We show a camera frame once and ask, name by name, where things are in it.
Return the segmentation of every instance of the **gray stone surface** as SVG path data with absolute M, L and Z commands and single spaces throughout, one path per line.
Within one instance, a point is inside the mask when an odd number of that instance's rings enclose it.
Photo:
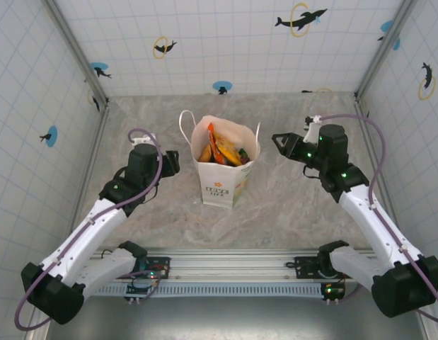
M 157 198 L 139 206 L 103 243 L 116 247 L 131 240 L 143 247 L 316 248 L 343 239 L 369 247 L 352 218 L 318 180 L 302 175 L 302 165 L 278 154 L 274 133 L 304 134 L 307 115 L 355 113 L 350 93 L 279 93 L 225 96 L 150 96 L 115 98 L 88 186 L 83 214 L 103 185 L 127 163 L 132 149 L 127 132 L 135 127 L 156 134 L 159 143 L 180 153 L 181 171 L 163 179 Z M 215 115 L 260 129 L 260 157 L 233 210 L 203 205 L 190 148 L 178 128 L 179 113 L 191 110 L 197 121 Z M 192 132 L 188 117 L 185 131 Z M 336 120 L 349 137 L 350 161 L 370 178 L 371 164 L 357 120 Z

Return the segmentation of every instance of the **printed logo on bag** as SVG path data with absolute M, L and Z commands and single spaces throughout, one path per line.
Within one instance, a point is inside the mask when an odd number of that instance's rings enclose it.
M 213 196 L 221 196 L 228 195 L 228 190 L 225 189 L 217 189 L 217 188 L 210 188 L 209 186 L 206 187 L 206 191 L 209 191 L 209 193 Z

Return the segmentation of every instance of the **grid tile wall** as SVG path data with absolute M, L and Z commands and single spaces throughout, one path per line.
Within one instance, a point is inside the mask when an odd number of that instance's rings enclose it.
M 100 81 L 109 96 L 216 93 L 216 81 L 230 81 L 234 93 L 355 91 L 401 0 L 298 2 L 58 1 L 87 58 L 108 65 L 112 79 Z M 293 20 L 327 9 L 300 38 L 275 27 L 296 5 Z M 176 45 L 156 59 L 161 36 Z
M 40 0 L 0 0 L 0 339 L 23 336 L 20 272 L 56 248 L 73 213 L 99 119 L 83 80 Z
M 419 1 L 400 38 L 364 102 L 387 139 L 384 176 L 400 228 L 438 258 L 438 0 Z M 423 62 L 435 78 L 427 90 Z M 419 88 L 430 97 L 420 100 Z

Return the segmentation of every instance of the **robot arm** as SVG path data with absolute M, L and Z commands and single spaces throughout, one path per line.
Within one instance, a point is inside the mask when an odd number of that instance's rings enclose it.
M 146 258 L 146 250 L 125 242 L 97 264 L 86 266 L 91 255 L 103 240 L 121 225 L 145 196 L 133 200 L 149 187 L 157 175 L 158 154 L 156 147 L 148 143 L 148 137 L 132 141 L 134 149 L 129 154 L 128 164 L 106 183 L 87 217 L 71 233 L 63 244 L 39 265 L 27 264 L 21 276 L 25 291 L 43 274 L 44 278 L 28 296 L 28 301 L 60 324 L 69 322 L 81 309 L 84 301 L 98 288 L 120 276 L 133 272 L 140 261 Z M 179 172 L 178 152 L 167 151 L 163 155 L 161 175 L 157 179 L 174 176 Z M 127 202 L 120 208 L 113 208 Z M 99 213 L 106 213 L 93 220 Z
M 347 136 L 339 125 L 321 126 L 321 117 L 308 117 L 305 137 L 294 133 L 273 135 L 283 156 L 319 171 L 322 187 L 355 220 L 373 248 L 377 261 L 357 253 L 346 242 L 320 247 L 318 265 L 324 276 L 337 272 L 354 278 L 371 291 L 378 308 L 388 317 L 416 310 L 435 301 L 401 250 L 407 250 L 435 289 L 438 288 L 438 260 L 425 258 L 396 227 L 377 199 L 369 202 L 369 182 L 358 167 L 348 162 Z M 374 210 L 381 214 L 402 246 L 388 232 Z

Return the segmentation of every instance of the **paper bag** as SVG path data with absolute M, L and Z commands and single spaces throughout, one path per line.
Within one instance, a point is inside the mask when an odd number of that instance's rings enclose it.
M 190 140 L 186 137 L 181 126 L 181 119 L 186 112 L 191 114 L 194 125 Z M 214 131 L 232 142 L 237 150 L 244 149 L 250 161 L 244 165 L 235 167 L 216 163 L 198 162 L 197 160 L 200 158 L 204 147 L 209 143 L 207 127 L 210 123 L 214 125 Z M 185 140 L 187 140 L 190 145 L 195 168 L 200 177 L 203 203 L 217 207 L 232 208 L 246 186 L 251 169 L 260 154 L 260 143 L 258 142 L 260 124 L 258 123 L 256 134 L 244 125 L 239 125 L 212 115 L 204 116 L 201 121 L 196 124 L 193 113 L 189 110 L 184 110 L 179 115 L 179 128 Z

